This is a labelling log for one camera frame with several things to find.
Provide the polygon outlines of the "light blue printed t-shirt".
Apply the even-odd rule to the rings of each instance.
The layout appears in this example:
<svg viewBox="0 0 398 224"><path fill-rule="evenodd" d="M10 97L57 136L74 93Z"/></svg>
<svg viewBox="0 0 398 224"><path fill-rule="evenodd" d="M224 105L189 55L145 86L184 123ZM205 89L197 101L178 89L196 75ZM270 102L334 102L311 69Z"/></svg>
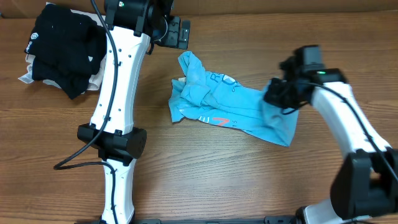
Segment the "light blue printed t-shirt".
<svg viewBox="0 0 398 224"><path fill-rule="evenodd" d="M172 80L169 109L172 122L184 118L226 128L240 129L281 146L294 138L298 112L284 115L264 101L268 90L248 88L234 78L207 71L193 52L178 57L184 78Z"/></svg>

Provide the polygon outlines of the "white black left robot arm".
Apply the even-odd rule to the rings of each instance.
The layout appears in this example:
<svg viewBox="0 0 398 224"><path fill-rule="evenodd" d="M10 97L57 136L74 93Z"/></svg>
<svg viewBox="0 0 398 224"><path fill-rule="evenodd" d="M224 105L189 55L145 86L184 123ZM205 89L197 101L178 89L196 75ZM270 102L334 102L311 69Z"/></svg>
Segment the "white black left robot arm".
<svg viewBox="0 0 398 224"><path fill-rule="evenodd" d="M155 45L185 50L190 21L172 16L173 0L106 1L107 53L95 112L78 128L79 140L98 150L105 205L99 223L133 223L133 173L146 144L133 107L142 61Z"/></svg>

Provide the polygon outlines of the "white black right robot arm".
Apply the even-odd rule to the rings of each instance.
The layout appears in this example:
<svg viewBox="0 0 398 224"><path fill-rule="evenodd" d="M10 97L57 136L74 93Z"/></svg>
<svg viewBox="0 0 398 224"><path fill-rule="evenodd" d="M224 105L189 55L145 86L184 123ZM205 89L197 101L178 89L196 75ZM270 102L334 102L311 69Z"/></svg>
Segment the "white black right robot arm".
<svg viewBox="0 0 398 224"><path fill-rule="evenodd" d="M264 100L292 111L311 105L343 156L329 198L298 209L295 223L367 223L397 213L397 150L372 127L341 70L286 72L270 80Z"/></svg>

